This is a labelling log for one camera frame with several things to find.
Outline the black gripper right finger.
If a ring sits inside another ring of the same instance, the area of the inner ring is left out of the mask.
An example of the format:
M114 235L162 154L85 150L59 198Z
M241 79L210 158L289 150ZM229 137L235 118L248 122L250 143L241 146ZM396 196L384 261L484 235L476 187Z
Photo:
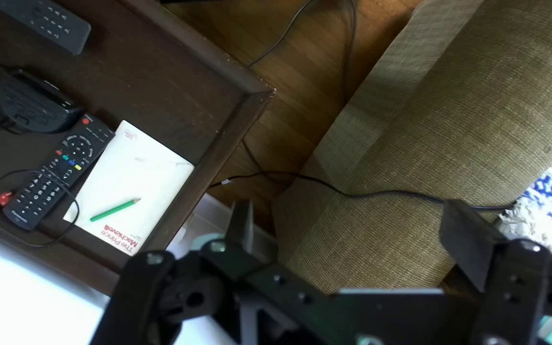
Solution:
M448 200L442 208L438 242L476 292L484 292L494 246L503 237L461 200Z

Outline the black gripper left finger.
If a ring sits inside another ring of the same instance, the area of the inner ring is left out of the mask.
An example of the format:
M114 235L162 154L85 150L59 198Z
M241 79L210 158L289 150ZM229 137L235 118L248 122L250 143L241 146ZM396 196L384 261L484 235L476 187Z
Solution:
M252 204L243 200L235 202L231 208L231 217L225 231L225 240L239 246L244 254L252 252L254 242L254 223L252 223Z

